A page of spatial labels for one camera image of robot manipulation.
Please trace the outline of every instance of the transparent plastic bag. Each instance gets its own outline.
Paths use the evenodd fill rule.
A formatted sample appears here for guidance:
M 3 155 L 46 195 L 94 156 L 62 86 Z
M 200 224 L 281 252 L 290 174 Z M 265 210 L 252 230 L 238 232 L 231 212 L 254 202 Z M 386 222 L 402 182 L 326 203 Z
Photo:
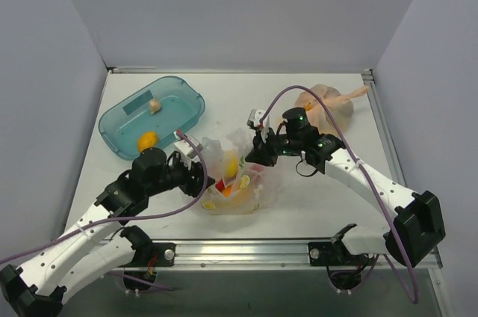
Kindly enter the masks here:
M 236 129 L 226 136 L 232 148 L 224 150 L 217 140 L 202 139 L 202 155 L 208 175 L 216 180 L 198 205 L 212 215 L 250 214 L 271 207 L 281 187 L 279 169 L 245 162 L 252 136 Z
M 368 92 L 369 87 L 360 87 L 347 95 L 341 93 L 334 87 L 329 87 L 324 84 L 317 84 L 311 88 L 329 108 L 332 116 L 338 124 L 341 131 L 347 130 L 353 115 L 353 98 L 363 96 Z M 319 102 L 308 92 L 304 91 L 297 98 L 296 107 L 303 107 L 307 111 L 307 118 L 311 125 L 319 129 L 321 134 L 332 134 L 338 137 L 326 112 Z

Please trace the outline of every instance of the gray wall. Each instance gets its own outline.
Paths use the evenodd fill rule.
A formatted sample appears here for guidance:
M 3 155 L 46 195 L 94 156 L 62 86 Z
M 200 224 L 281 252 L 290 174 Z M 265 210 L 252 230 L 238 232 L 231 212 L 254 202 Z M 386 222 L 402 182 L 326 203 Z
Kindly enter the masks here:
M 458 316 L 478 313 L 478 0 L 414 0 L 376 69 L 405 178 L 440 198 Z
M 81 168 L 106 71 L 70 0 L 0 0 L 1 256 L 47 242 Z M 0 298 L 0 316 L 13 313 Z
M 412 0 L 72 0 L 108 66 L 357 72 Z

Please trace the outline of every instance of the purple cable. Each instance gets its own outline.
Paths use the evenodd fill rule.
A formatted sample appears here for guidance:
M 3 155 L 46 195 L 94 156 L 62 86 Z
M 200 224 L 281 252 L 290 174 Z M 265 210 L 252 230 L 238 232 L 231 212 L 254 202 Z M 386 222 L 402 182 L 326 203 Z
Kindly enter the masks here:
M 129 275 L 127 275 L 127 274 L 122 274 L 121 272 L 110 271 L 110 272 L 108 272 L 107 274 L 109 274 L 110 276 L 121 277 L 121 278 L 127 278 L 127 279 L 129 279 L 129 280 L 142 283 L 143 285 L 147 285 L 147 286 L 150 286 L 150 287 L 154 287 L 154 288 L 155 288 L 155 292 L 158 292 L 158 291 L 174 291 L 174 288 L 173 288 L 173 287 L 158 285 L 157 283 L 152 283 L 152 282 L 149 282 L 149 281 L 146 281 L 146 280 L 141 280 L 140 278 L 133 277 L 133 276 L 129 276 Z
M 132 216 L 132 217 L 123 217 L 123 218 L 104 218 L 102 220 L 95 221 L 91 224 L 84 225 L 82 227 L 83 230 L 87 230 L 91 227 L 98 226 L 98 225 L 101 225 L 101 224 L 106 224 L 107 222 L 114 222 L 114 221 L 141 221 L 141 220 L 155 220 L 156 218 L 168 218 L 169 216 L 177 215 L 179 212 L 183 212 L 184 210 L 189 209 L 191 206 L 193 206 L 195 203 L 197 203 L 199 201 L 201 196 L 204 194 L 204 191 L 208 187 L 208 171 L 207 171 L 207 168 L 206 168 L 206 163 L 204 161 L 204 158 L 201 155 L 201 152 L 199 151 L 199 149 L 196 146 L 194 146 L 193 142 L 191 140 L 189 140 L 187 138 L 187 136 L 184 135 L 181 131 L 178 130 L 177 134 L 181 139 L 186 141 L 193 148 L 194 152 L 197 154 L 197 156 L 199 157 L 199 160 L 201 161 L 202 172 L 204 174 L 204 177 L 203 177 L 203 181 L 202 181 L 201 191 L 199 192 L 198 196 L 193 198 L 193 200 L 190 203 L 188 203 L 187 205 L 184 205 L 180 209 L 177 209 L 177 210 L 174 210 L 174 211 L 171 211 L 171 212 L 165 212 L 164 214 L 149 215 L 149 216 Z M 45 250 L 46 248 L 49 248 L 51 246 L 55 246 L 56 244 L 59 244 L 60 242 L 66 241 L 68 238 L 73 237 L 74 235 L 77 235 L 80 232 L 81 232 L 80 229 L 72 231 L 72 232 L 70 232 L 70 233 L 68 233 L 64 236 L 61 236 L 61 237 L 57 238 L 54 241 L 49 242 L 48 244 L 44 244 L 43 246 L 32 248 L 30 250 L 27 250 L 27 251 L 24 251 L 24 252 L 21 252 L 21 253 L 17 253 L 15 255 L 6 257 L 4 259 L 0 259 L 0 265 L 3 265 L 3 264 L 5 264 L 9 261 L 14 260 L 14 259 L 19 259 L 20 257 L 31 255 L 32 253 L 40 252 L 40 251 Z
M 351 292 L 356 292 L 358 291 L 359 289 L 362 288 L 362 286 L 370 279 L 370 276 L 372 275 L 372 272 L 376 266 L 376 262 L 379 260 L 379 257 L 380 255 L 377 255 L 376 258 L 373 259 L 373 262 L 372 262 L 372 265 L 370 266 L 370 270 L 368 270 L 367 274 L 365 275 L 364 278 L 362 278 L 360 284 L 358 284 L 357 286 L 355 286 L 353 289 L 349 289 L 349 290 L 343 290 L 343 289 L 338 289 L 337 287 L 334 286 L 334 284 L 332 283 L 331 280 L 329 280 L 329 283 L 330 283 L 330 286 L 332 286 L 334 289 L 338 289 L 341 293 L 348 293 L 348 291 L 351 291 Z M 341 273 L 346 273 L 345 271 L 342 272 L 342 271 L 336 271 L 336 272 L 332 272 L 331 273 L 331 276 L 335 276 L 336 274 L 341 274 Z
M 359 159 L 356 157 L 356 155 L 353 153 L 352 149 L 350 148 L 350 145 L 347 142 L 347 139 L 344 137 L 344 134 L 342 133 L 342 131 L 338 127 L 338 124 L 335 121 L 334 117 L 332 116 L 332 113 L 330 112 L 329 108 L 327 107 L 327 105 L 325 105 L 325 103 L 322 101 L 322 99 L 316 93 L 314 93 L 312 90 L 308 89 L 307 87 L 303 87 L 302 85 L 291 85 L 290 87 L 287 87 L 283 91 L 281 91 L 274 98 L 274 100 L 270 103 L 269 108 L 267 108 L 264 116 L 260 120 L 261 123 L 262 123 L 262 121 L 264 121 L 266 116 L 270 113 L 270 111 L 272 110 L 273 106 L 277 103 L 279 98 L 282 95 L 284 95 L 286 92 L 288 92 L 289 90 L 293 90 L 293 89 L 301 89 L 301 90 L 304 90 L 304 91 L 308 92 L 319 102 L 320 105 L 322 105 L 323 110 L 326 112 L 326 114 L 329 117 L 330 121 L 332 122 L 332 125 L 334 126 L 335 130 L 337 130 L 338 136 L 340 137 L 340 139 L 344 143 L 344 146 L 347 149 L 347 152 L 349 153 L 350 157 L 352 158 L 352 160 L 355 163 L 357 163 L 357 161 Z M 398 249 L 400 250 L 400 253 L 403 257 L 403 260 L 405 261 L 406 269 L 408 270 L 409 275 L 410 275 L 410 279 L 412 280 L 413 295 L 410 293 L 410 290 L 409 290 L 408 286 L 405 284 L 405 281 L 403 281 L 401 276 L 397 273 L 397 269 L 395 268 L 395 266 L 393 266 L 393 263 L 390 261 L 390 259 L 387 259 L 388 264 L 391 266 L 392 271 L 395 273 L 395 275 L 399 279 L 400 283 L 402 283 L 402 286 L 405 289 L 407 295 L 409 296 L 410 301 L 413 304 L 417 304 L 418 300 L 419 300 L 419 287 L 418 287 L 417 276 L 415 274 L 415 271 L 413 271 L 413 267 L 412 267 L 412 263 L 410 262 L 410 258 L 407 255 L 405 247 L 403 246 L 402 240 L 400 239 L 400 237 L 398 235 L 398 232 L 397 232 L 397 229 L 394 226 L 394 221 L 392 220 L 390 214 L 387 211 L 387 208 L 385 207 L 385 204 L 383 203 L 382 199 L 380 198 L 379 192 L 377 191 L 376 186 L 373 183 L 373 180 L 370 177 L 367 170 L 365 170 L 365 168 L 361 164 L 358 164 L 358 168 L 364 174 L 365 179 L 367 180 L 368 184 L 370 185 L 370 189 L 372 190 L 373 194 L 375 195 L 377 203 L 379 204 L 380 209 L 382 210 L 382 213 L 385 216 L 385 219 L 386 219 L 388 225 L 390 226 L 390 231 L 391 231 L 392 235 L 394 236 L 395 241 L 397 242 Z

